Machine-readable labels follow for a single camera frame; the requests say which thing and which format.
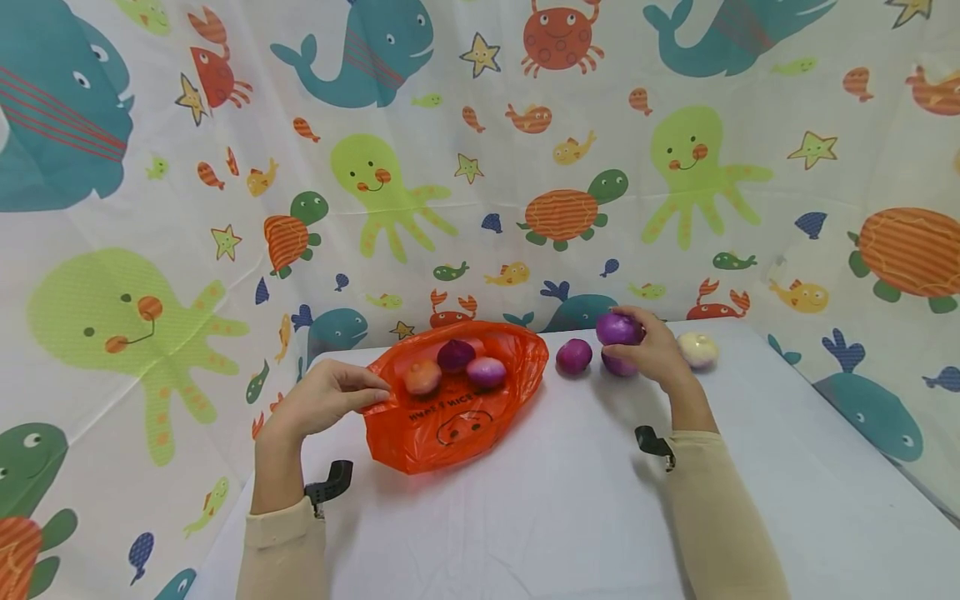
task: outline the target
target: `small green fish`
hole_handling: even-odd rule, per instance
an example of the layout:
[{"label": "small green fish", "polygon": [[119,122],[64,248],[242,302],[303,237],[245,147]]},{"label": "small green fish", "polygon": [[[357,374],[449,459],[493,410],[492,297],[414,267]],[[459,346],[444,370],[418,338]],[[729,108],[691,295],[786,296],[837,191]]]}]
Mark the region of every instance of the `small green fish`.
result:
[{"label": "small green fish", "polygon": [[425,96],[420,96],[419,98],[414,98],[410,101],[411,105],[424,108],[436,108],[443,103],[444,97],[440,94],[427,94]]},{"label": "small green fish", "polygon": [[664,285],[654,285],[652,283],[646,283],[642,287],[636,287],[633,283],[627,286],[627,289],[630,292],[637,296],[638,298],[646,298],[648,300],[656,300],[661,298],[666,294],[666,286]]},{"label": "small green fish", "polygon": [[804,57],[802,59],[796,59],[793,62],[788,62],[787,64],[776,64],[770,72],[780,73],[787,77],[794,77],[812,71],[815,66],[817,66],[816,59],[813,57]]},{"label": "small green fish", "polygon": [[463,264],[460,265],[459,269],[454,269],[450,263],[441,265],[433,270],[433,276],[439,279],[440,281],[453,281],[463,276],[467,272],[469,267],[467,266],[466,260]]},{"label": "small green fish", "polygon": [[170,165],[167,164],[166,160],[160,156],[154,155],[154,164],[150,165],[150,168],[147,169],[147,179],[162,180],[163,176],[167,174],[167,169],[169,168]]},{"label": "small green fish", "polygon": [[725,271],[740,271],[753,267],[756,264],[756,255],[751,254],[746,260],[740,260],[732,252],[720,252],[713,257],[713,266]]},{"label": "small green fish", "polygon": [[380,298],[374,298],[367,294],[367,302],[387,310],[397,310],[400,306],[403,306],[403,298],[396,294],[384,294]]},{"label": "small green fish", "polygon": [[260,392],[263,391],[263,384],[267,382],[267,373],[269,372],[270,365],[268,365],[266,359],[264,359],[263,371],[260,373],[254,373],[253,377],[250,379],[250,383],[247,384],[248,404],[253,404],[256,402],[256,399],[260,397]]}]

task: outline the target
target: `green octopus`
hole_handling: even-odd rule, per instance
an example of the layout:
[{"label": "green octopus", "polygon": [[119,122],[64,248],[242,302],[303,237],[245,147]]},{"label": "green octopus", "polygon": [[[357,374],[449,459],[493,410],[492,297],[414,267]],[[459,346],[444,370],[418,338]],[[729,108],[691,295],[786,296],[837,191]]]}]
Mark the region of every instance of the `green octopus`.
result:
[{"label": "green octopus", "polygon": [[75,256],[50,272],[30,299],[27,321],[37,342],[67,365],[140,379],[147,396],[147,447],[162,467],[174,457],[173,392],[197,422],[217,419],[190,369],[240,372],[206,344],[208,335],[250,331],[245,323],[214,315],[226,293],[224,284],[214,281],[183,306],[156,265],[135,252],[109,248]]},{"label": "green octopus", "polygon": [[677,241],[682,250],[690,248],[693,208],[700,208],[710,229],[723,235],[723,219],[714,197],[722,194],[751,225],[760,224],[760,216],[743,200],[736,185],[740,181],[769,181],[773,171],[752,164],[721,167],[720,144],[723,123],[710,107],[685,107],[657,125],[650,142],[650,159],[670,187],[670,195],[643,229],[640,239],[653,244],[663,226],[680,213]]},{"label": "green octopus", "polygon": [[429,200],[449,198],[450,190],[439,185],[408,190],[403,186],[394,150],[379,137],[358,133],[340,140],[330,154],[330,168],[340,185],[367,209],[367,223],[360,233],[360,253],[367,258],[373,256],[380,230],[386,229],[394,257],[407,262],[396,225],[403,226],[421,246],[433,252],[433,242],[417,225],[415,215],[448,235],[457,235],[454,226],[426,205]]}]

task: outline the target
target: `orange turtle shell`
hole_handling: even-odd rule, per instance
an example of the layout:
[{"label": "orange turtle shell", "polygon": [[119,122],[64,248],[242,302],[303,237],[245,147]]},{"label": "orange turtle shell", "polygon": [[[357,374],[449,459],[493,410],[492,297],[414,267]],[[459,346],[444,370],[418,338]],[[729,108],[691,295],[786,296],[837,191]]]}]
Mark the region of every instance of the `orange turtle shell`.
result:
[{"label": "orange turtle shell", "polygon": [[534,232],[562,242],[577,237],[597,218],[597,201],[587,192],[556,189],[537,196],[524,217]]},{"label": "orange turtle shell", "polygon": [[902,292],[960,292],[960,223],[952,217],[925,208],[881,210],[864,222],[858,246],[870,270]]},{"label": "orange turtle shell", "polygon": [[274,215],[263,222],[263,237],[267,238],[270,262],[279,271],[300,258],[306,250],[309,233],[297,217]]},{"label": "orange turtle shell", "polygon": [[0,519],[0,598],[26,600],[41,541],[40,526],[32,520]]}]

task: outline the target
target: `right hand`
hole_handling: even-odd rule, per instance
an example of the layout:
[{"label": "right hand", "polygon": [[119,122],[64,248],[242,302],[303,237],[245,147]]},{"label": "right hand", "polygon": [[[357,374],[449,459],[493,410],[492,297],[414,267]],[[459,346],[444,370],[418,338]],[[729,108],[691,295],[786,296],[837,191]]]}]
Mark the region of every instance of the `right hand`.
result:
[{"label": "right hand", "polygon": [[653,379],[662,388],[693,376],[690,366],[680,354],[680,346],[673,332],[656,315],[636,306],[616,306],[611,311],[642,324],[647,336],[638,346],[604,346],[604,354],[629,361],[641,374]]}]

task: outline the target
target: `orange fish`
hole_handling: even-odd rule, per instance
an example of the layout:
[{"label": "orange fish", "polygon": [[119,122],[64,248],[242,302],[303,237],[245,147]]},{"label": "orange fish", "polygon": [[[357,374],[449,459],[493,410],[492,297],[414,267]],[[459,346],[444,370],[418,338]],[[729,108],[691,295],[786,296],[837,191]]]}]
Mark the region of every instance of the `orange fish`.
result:
[{"label": "orange fish", "polygon": [[960,114],[960,71],[935,84],[926,80],[926,71],[917,65],[916,74],[906,78],[906,84],[913,86],[914,102],[927,112],[943,116]]},{"label": "orange fish", "polygon": [[234,177],[240,175],[240,168],[237,167],[237,157],[233,155],[233,150],[230,146],[227,146],[227,168],[229,168],[230,174]]},{"label": "orange fish", "polygon": [[320,136],[313,133],[313,130],[310,129],[310,124],[302,117],[294,119],[294,131],[299,133],[301,137],[313,140],[315,144],[320,141]]},{"label": "orange fish", "polygon": [[537,105],[530,105],[522,115],[516,113],[514,105],[507,105],[504,116],[509,117],[514,122],[514,127],[524,133],[543,133],[553,121],[550,109]]},{"label": "orange fish", "polygon": [[463,114],[464,121],[467,123],[467,125],[470,125],[472,128],[474,128],[477,133],[483,133],[487,130],[486,127],[483,127],[477,122],[477,111],[472,107],[464,107]]},{"label": "orange fish", "polygon": [[650,116],[653,110],[647,106],[647,90],[645,87],[638,87],[630,92],[630,108],[639,110],[646,116]]},{"label": "orange fish", "polygon": [[870,82],[870,69],[865,66],[858,66],[851,69],[843,78],[843,88],[847,93],[853,94],[860,99],[860,102],[867,102],[874,97],[867,91],[867,84]]},{"label": "orange fish", "polygon": [[225,183],[217,179],[217,174],[213,172],[213,167],[210,166],[208,162],[198,162],[197,163],[197,175],[200,176],[200,181],[206,183],[210,187],[219,187],[224,189]]}]

